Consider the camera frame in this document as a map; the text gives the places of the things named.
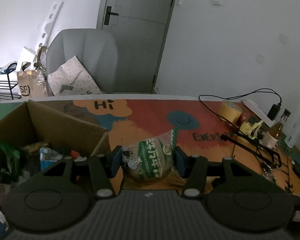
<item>masking tape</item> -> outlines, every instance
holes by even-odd
[[[232,123],[236,123],[242,113],[242,109],[229,101],[222,101],[218,114],[229,120]]]

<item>sf cardboard box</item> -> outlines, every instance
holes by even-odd
[[[46,141],[53,149],[72,149],[83,157],[110,152],[105,128],[34,101],[21,104],[0,120],[0,142],[3,141],[17,147]]]

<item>charger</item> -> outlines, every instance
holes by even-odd
[[[280,107],[281,107],[280,103],[278,103],[277,105],[273,104],[269,113],[267,114],[267,117],[273,121],[277,117],[277,115],[280,111]]]

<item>plastic bottle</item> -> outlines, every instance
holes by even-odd
[[[286,145],[292,148],[300,138],[300,116],[293,125],[291,133],[284,139]]]

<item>patterned fabric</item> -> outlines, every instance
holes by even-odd
[[[48,83],[55,96],[60,94],[62,85],[71,85],[78,94],[103,94],[88,71],[76,56],[61,65],[55,72],[48,75]]]

